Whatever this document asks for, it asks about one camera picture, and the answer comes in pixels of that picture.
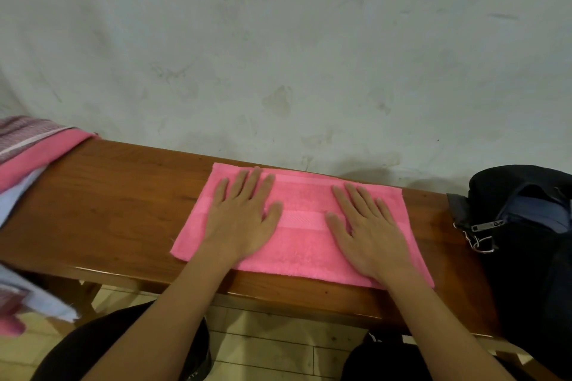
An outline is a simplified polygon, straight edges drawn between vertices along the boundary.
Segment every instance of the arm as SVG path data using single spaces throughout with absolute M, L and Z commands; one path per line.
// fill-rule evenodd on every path
M 233 265 L 264 245 L 282 214 L 282 205 L 275 203 L 263 217 L 264 201 L 274 178 L 269 175 L 252 196 L 260 173 L 256 168 L 247 178 L 247 171 L 240 172 L 226 198 L 228 180 L 218 184 L 205 239 L 195 255 L 83 381 L 179 378 L 198 326 L 222 279 Z
M 326 221 L 338 246 L 363 275 L 384 283 L 415 338 L 433 379 L 513 381 L 413 267 L 405 239 L 381 199 L 346 184 L 333 193 L 352 228 L 334 213 Z

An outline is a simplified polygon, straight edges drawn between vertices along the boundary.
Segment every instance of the right hand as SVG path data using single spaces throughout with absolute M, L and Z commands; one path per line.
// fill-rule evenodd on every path
M 325 219 L 338 246 L 348 261 L 364 276 L 378 282 L 413 269 L 405 237 L 382 199 L 371 198 L 363 187 L 346 183 L 351 201 L 340 187 L 332 191 L 344 212 L 351 234 L 344 222 L 333 212 Z

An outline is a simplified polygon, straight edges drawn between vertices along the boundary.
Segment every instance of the black bag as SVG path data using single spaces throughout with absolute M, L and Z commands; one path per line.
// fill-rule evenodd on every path
M 572 176 L 510 165 L 479 172 L 469 187 L 468 198 L 449 195 L 451 212 L 480 253 L 506 339 L 572 380 L 572 231 L 512 208 L 540 202 L 570 220 Z

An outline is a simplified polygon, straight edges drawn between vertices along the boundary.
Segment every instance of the left hand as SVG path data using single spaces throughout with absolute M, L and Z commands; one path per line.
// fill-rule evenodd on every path
M 214 244 L 233 264 L 260 249 L 282 216 L 281 202 L 270 205 L 264 216 L 264 202 L 274 184 L 274 175 L 268 175 L 253 196 L 261 173 L 259 167 L 250 175 L 247 170 L 241 170 L 226 198 L 228 178 L 221 180 L 215 189 L 203 243 Z

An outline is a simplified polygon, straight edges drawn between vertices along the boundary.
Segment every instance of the pink towel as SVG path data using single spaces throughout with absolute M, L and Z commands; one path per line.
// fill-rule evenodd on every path
M 213 165 L 211 175 L 175 241 L 172 255 L 183 260 L 193 256 L 204 237 L 206 215 L 216 184 L 224 177 L 232 182 L 240 169 L 228 164 Z M 281 169 L 263 169 L 262 178 L 270 173 L 276 175 L 276 180 L 267 206 L 275 200 L 281 200 L 284 203 L 282 218 L 267 244 L 240 262 L 237 269 L 381 288 L 377 282 L 362 276 L 347 262 L 325 223 L 326 211 L 336 212 L 343 217 L 331 186 L 342 187 L 344 181 L 331 176 Z M 381 197 L 387 203 L 407 240 L 411 260 L 427 283 L 434 287 L 413 237 L 401 189 L 371 184 L 362 186 L 373 197 Z
M 45 167 L 83 140 L 95 136 L 70 128 L 35 143 L 16 157 L 0 165 L 0 193 L 18 184 L 31 171 Z

